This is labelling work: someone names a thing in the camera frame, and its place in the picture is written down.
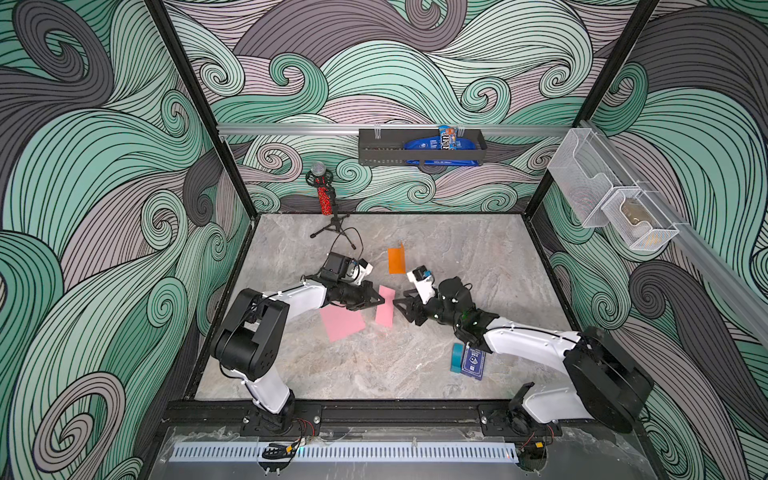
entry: pink card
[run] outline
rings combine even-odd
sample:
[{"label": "pink card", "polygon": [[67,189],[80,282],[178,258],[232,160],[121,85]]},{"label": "pink card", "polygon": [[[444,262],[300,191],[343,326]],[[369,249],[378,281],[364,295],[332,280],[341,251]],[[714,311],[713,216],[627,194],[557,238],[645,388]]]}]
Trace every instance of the pink card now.
[{"label": "pink card", "polygon": [[360,311],[350,312],[340,306],[327,305],[320,309],[320,316],[323,318],[323,325],[326,326],[328,340],[335,342],[346,338],[366,328],[366,323],[362,321]]},{"label": "pink card", "polygon": [[395,315],[395,290],[379,285],[379,295],[384,297],[384,303],[376,307],[376,323],[392,328],[392,318]]}]

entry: microphone grille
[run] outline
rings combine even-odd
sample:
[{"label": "microphone grille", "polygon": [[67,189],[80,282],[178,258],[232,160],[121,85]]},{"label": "microphone grille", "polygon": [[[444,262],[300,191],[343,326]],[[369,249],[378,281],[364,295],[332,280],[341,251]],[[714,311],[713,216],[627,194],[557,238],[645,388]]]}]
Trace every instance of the microphone grille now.
[{"label": "microphone grille", "polygon": [[322,177],[326,173],[326,166],[323,162],[312,163],[312,175]]}]

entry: vent grille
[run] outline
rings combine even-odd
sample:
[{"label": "vent grille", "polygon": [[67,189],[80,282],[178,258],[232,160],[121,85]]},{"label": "vent grille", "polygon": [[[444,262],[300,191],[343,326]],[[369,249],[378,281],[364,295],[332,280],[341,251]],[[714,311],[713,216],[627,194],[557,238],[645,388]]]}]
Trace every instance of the vent grille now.
[{"label": "vent grille", "polygon": [[[258,462],[266,442],[178,442],[171,462]],[[335,442],[305,445],[294,462],[517,463],[502,442]]]}]

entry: wave pattern wall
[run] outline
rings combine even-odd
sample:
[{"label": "wave pattern wall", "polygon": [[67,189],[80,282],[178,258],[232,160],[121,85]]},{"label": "wave pattern wall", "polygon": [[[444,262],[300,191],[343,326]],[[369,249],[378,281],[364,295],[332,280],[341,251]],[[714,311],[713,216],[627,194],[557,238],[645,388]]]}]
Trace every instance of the wave pattern wall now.
[{"label": "wave pattern wall", "polygon": [[[219,122],[362,124],[570,124],[605,63],[595,52],[618,38],[634,4],[168,2]],[[239,162],[263,212],[319,212],[303,181],[313,161],[339,178],[350,212],[519,212],[551,155],[550,139],[505,138],[481,168],[371,168],[355,165],[351,140],[230,138],[250,144]],[[282,146],[264,157],[265,144]]]},{"label": "wave pattern wall", "polygon": [[[661,2],[594,121],[768,302],[766,10],[709,3]],[[642,421],[670,478],[768,478],[768,351],[674,241],[640,255],[574,218],[553,186],[537,233],[578,322],[655,378]]]},{"label": "wave pattern wall", "polygon": [[136,478],[183,394],[247,216],[179,84],[142,0],[0,6],[3,478]]}]

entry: teal tape roll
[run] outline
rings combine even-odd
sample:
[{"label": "teal tape roll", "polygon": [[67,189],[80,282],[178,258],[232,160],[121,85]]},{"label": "teal tape roll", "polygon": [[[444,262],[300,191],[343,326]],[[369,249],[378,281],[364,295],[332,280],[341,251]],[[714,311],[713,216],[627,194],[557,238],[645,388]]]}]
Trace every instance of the teal tape roll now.
[{"label": "teal tape roll", "polygon": [[453,354],[451,356],[451,371],[462,372],[462,358],[464,357],[464,346],[461,343],[453,344]]}]

